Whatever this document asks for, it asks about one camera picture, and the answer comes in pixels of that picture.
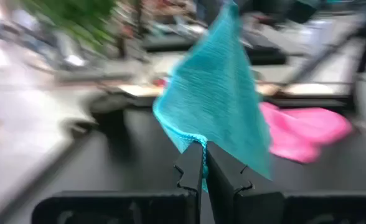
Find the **pink microfiber towel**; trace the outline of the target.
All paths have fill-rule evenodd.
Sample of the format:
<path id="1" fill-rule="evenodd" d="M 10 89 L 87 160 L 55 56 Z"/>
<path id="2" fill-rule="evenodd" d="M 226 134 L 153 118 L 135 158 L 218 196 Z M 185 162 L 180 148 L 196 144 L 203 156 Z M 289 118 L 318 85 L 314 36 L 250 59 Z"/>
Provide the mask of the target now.
<path id="1" fill-rule="evenodd" d="M 324 108 L 280 109 L 261 103 L 260 109 L 270 130 L 270 153 L 299 163 L 315 161 L 322 146 L 352 131 L 346 118 Z"/>

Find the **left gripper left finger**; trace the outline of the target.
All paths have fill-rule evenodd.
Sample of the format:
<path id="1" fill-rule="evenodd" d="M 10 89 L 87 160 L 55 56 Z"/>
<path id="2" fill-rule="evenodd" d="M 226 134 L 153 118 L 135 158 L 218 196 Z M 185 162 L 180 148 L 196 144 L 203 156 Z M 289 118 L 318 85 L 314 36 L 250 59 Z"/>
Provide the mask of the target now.
<path id="1" fill-rule="evenodd" d="M 202 145 L 193 142 L 174 164 L 180 173 L 177 188 L 184 192 L 185 224 L 200 224 L 203 155 Z"/>

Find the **cyan microfiber towel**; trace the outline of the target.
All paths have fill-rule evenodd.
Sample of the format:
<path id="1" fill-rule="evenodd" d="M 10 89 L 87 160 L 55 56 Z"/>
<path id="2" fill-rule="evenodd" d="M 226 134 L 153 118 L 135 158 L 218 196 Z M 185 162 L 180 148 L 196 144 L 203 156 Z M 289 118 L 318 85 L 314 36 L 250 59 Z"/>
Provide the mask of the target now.
<path id="1" fill-rule="evenodd" d="M 192 142 L 206 147 L 212 141 L 270 179 L 269 128 L 240 33 L 238 6 L 226 2 L 207 34 L 173 68 L 153 112 L 179 152 Z"/>

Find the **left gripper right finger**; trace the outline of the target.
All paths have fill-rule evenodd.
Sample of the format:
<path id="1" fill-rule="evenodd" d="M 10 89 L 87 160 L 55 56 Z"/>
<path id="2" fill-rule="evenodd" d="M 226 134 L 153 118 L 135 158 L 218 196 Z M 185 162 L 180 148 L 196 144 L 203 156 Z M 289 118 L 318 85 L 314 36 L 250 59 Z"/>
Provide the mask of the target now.
<path id="1" fill-rule="evenodd" d="M 216 224 L 281 224 L 281 189 L 214 142 L 207 143 L 207 184 Z"/>

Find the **green leafy plant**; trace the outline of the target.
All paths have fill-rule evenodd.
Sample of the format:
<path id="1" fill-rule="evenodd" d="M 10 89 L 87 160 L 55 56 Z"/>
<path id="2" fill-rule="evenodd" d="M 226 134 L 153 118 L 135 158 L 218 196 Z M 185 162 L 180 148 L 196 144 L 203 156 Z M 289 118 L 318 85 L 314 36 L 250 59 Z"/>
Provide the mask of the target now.
<path id="1" fill-rule="evenodd" d="M 71 37 L 78 52 L 91 52 L 106 57 L 106 44 L 117 49 L 118 58 L 127 56 L 124 38 L 113 34 L 110 27 L 121 0 L 21 0 L 31 15 L 54 30 Z"/>

